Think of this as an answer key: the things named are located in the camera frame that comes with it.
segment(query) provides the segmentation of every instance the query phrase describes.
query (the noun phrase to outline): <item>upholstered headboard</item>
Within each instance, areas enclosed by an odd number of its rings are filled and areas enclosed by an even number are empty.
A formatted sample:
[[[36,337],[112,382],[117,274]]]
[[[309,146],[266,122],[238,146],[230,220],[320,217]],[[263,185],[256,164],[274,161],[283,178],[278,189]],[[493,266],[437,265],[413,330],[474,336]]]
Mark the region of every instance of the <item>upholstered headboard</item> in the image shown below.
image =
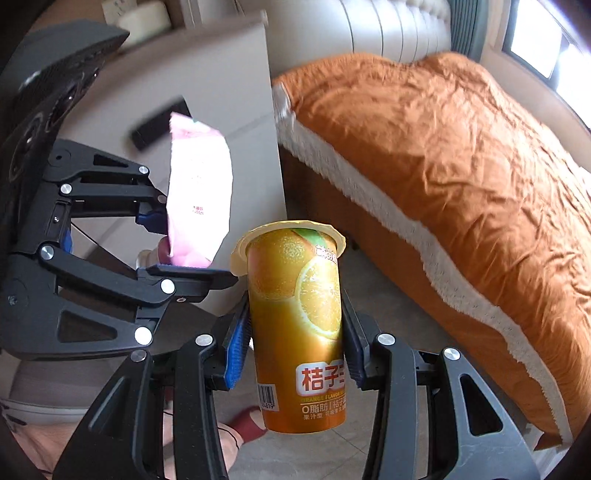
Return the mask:
[[[411,62],[449,50],[447,0],[236,0],[266,10],[272,76],[310,61],[368,52]]]

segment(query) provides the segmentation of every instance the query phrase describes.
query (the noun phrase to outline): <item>orange bedspread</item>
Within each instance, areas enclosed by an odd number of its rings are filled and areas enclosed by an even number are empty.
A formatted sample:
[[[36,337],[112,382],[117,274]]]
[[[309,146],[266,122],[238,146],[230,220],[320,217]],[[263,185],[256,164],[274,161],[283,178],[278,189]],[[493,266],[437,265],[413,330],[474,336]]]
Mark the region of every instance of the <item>orange bedspread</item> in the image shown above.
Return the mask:
[[[470,352],[570,443],[591,413],[591,200],[557,138],[453,53],[411,65],[350,54],[274,85],[288,99],[280,141],[303,161],[317,147],[306,163],[419,251],[445,303],[500,333],[475,334]],[[500,351],[521,381],[506,381]]]

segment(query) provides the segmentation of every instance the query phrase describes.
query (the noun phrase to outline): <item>cup lid rim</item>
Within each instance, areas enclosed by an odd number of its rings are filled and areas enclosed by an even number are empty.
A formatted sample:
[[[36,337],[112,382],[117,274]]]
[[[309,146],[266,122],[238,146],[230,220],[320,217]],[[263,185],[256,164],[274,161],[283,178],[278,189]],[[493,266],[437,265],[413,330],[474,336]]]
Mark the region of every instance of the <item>cup lid rim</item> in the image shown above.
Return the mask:
[[[236,247],[230,255],[230,271],[237,277],[248,273],[246,266],[246,247],[256,237],[263,233],[280,230],[282,228],[309,228],[318,232],[325,233],[331,237],[336,244],[336,256],[340,257],[347,244],[345,237],[332,225],[326,223],[317,223],[312,220],[282,220],[280,222],[267,223],[261,225],[247,233],[236,243]]]

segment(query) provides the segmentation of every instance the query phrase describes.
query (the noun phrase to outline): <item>pink snack bag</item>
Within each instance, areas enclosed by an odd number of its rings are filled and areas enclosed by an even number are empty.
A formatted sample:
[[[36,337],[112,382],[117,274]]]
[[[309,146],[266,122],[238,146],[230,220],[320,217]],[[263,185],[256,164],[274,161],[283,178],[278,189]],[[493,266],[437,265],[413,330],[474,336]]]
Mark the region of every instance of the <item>pink snack bag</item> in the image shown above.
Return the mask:
[[[230,225],[232,161],[222,134],[172,113],[168,184],[170,263],[207,268]]]

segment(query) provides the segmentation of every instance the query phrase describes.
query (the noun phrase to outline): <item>plastic cup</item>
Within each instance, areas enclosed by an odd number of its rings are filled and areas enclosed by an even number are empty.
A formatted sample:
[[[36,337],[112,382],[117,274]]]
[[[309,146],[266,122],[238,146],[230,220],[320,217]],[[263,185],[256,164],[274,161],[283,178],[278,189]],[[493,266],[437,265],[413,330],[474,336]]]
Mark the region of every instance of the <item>plastic cup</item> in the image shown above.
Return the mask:
[[[330,225],[301,220],[259,227],[233,253],[232,271],[248,272],[259,404],[274,432],[321,432],[345,421],[337,266],[344,248]]]

